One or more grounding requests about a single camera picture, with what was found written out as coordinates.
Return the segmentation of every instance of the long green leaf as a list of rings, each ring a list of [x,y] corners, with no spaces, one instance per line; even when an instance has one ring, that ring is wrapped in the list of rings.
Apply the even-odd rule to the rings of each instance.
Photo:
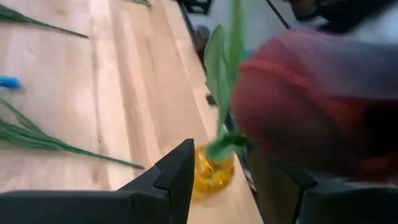
[[[23,15],[22,13],[20,13],[18,11],[10,9],[1,3],[0,3],[0,22],[18,22],[18,23],[23,23],[23,24],[32,24],[32,25],[36,25],[36,26],[40,26],[40,27],[58,30],[60,32],[75,35],[77,37],[82,37],[82,38],[87,38],[87,39],[89,38],[87,35],[79,34],[72,30],[67,30],[64,28],[56,27],[56,26],[53,26],[53,25],[50,25],[50,24],[47,24],[44,22],[37,21],[33,18]]]
[[[231,22],[229,28],[228,81],[234,87],[238,76],[238,65],[243,59],[243,10],[241,0],[231,1]]]
[[[218,136],[223,134],[224,121],[228,115],[231,97],[228,64],[224,54],[224,36],[223,26],[218,25],[211,34],[205,50],[206,85],[219,108]]]
[[[0,103],[2,103],[7,109],[9,109],[14,116],[16,117],[16,119],[18,120],[18,122],[23,125],[23,127],[31,130],[31,131],[35,131],[38,133],[43,133],[42,130],[40,130],[39,127],[37,127],[33,122],[31,122],[27,117],[25,117],[22,113],[20,113],[18,110],[15,109],[15,107],[11,106],[10,103],[8,103],[5,99],[0,98]]]
[[[224,121],[229,113],[231,91],[238,76],[238,65],[243,59],[243,13],[241,0],[231,0],[231,22],[229,28],[229,44],[226,49],[228,61],[224,53],[225,34],[221,25],[218,25],[208,41],[205,50],[206,84],[215,99],[218,111],[218,138],[206,149],[210,159],[224,159],[234,151],[246,149],[248,144],[237,140],[245,139],[235,133],[225,133]]]
[[[51,149],[59,151],[73,152],[76,154],[84,154],[86,156],[95,157],[98,159],[104,159],[107,161],[117,162],[119,164],[131,166],[137,169],[143,169],[144,167],[132,162],[115,159],[113,157],[104,156],[101,154],[93,153],[84,149],[80,149],[74,146],[70,146],[63,141],[50,137],[44,134],[31,120],[24,116],[21,112],[15,109],[6,100],[0,98],[0,102],[9,109],[18,121],[22,121],[23,126],[16,126],[15,124],[7,123],[0,119],[0,140],[16,144],[19,146],[39,148],[39,149]]]
[[[129,0],[129,1],[134,2],[134,3],[138,3],[138,4],[143,4],[143,5],[146,5],[148,7],[152,6],[148,0]]]

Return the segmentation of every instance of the yellow vase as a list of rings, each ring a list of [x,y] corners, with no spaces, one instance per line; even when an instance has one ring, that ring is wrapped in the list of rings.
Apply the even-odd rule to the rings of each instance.
[[[200,200],[225,188],[234,174],[234,157],[210,160],[205,156],[205,147],[195,150],[195,176],[192,199]]]

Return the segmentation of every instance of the blue object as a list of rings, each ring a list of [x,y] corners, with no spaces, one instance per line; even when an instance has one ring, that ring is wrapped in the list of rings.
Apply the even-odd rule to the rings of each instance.
[[[0,86],[6,88],[20,88],[21,83],[19,82],[18,78],[1,75]]]

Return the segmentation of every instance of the black cable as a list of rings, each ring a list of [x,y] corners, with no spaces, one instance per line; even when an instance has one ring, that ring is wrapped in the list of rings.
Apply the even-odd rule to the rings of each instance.
[[[288,23],[286,22],[286,20],[282,17],[282,15],[279,13],[279,11],[276,9],[276,7],[274,6],[274,4],[271,2],[271,0],[266,0],[266,2],[268,3],[269,7],[274,11],[275,15],[278,17],[279,21],[282,23],[282,25],[286,28],[286,29],[290,29],[290,26],[288,25]]]

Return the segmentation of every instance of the wooden table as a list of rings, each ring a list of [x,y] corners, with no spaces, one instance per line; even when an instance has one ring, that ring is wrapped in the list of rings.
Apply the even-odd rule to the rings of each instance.
[[[75,30],[0,24],[0,74],[24,91],[1,96],[46,133],[89,151],[152,166],[186,138],[215,135],[216,109],[177,3],[150,0],[0,0]],[[3,119],[12,121],[5,110]],[[141,170],[67,152],[1,143],[0,190],[116,190]],[[239,164],[230,186],[193,203],[189,223],[262,223]]]

